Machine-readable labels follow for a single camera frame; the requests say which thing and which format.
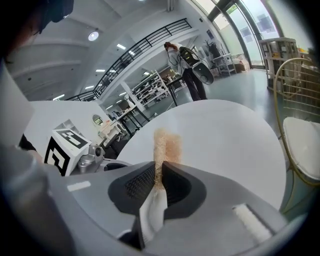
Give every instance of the white shirt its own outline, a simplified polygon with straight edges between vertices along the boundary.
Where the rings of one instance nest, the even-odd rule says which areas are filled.
[[[174,43],[174,45],[177,46],[178,50],[175,50],[172,47],[169,47],[169,49],[168,49],[169,65],[170,65],[171,69],[173,69],[174,71],[183,75],[185,69],[188,69],[190,67],[188,66],[188,64],[185,61],[181,60],[181,58],[179,57],[179,55],[180,55],[179,49],[183,45],[181,45],[179,43]],[[196,60],[199,59],[195,54],[193,54],[192,56]]]

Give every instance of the black handrail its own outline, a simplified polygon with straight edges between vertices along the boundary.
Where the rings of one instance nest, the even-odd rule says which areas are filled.
[[[66,101],[92,101],[98,99],[109,84],[136,58],[145,53],[151,47],[159,44],[164,39],[167,39],[177,33],[191,29],[192,27],[187,21],[187,18],[179,19],[166,26],[163,26],[156,31],[148,34],[134,46],[130,47],[124,54],[118,58],[111,67],[104,73],[98,84],[93,90],[80,93],[76,96],[66,99]]]

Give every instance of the white chair cushion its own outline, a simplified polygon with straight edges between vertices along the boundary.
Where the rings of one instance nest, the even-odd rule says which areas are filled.
[[[283,130],[290,155],[306,176],[320,180],[320,124],[287,117]]]

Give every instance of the gold chair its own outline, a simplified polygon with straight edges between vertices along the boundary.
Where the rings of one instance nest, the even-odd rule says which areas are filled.
[[[320,186],[320,72],[310,60],[289,59],[279,67],[273,91],[289,169],[309,186]]]

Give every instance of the round table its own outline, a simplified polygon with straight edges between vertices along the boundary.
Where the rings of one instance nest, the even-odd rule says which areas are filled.
[[[181,164],[230,178],[279,209],[286,187],[285,158],[268,123],[231,101],[208,99],[166,111],[126,144],[117,160],[154,160],[154,132],[165,128],[182,139]]]

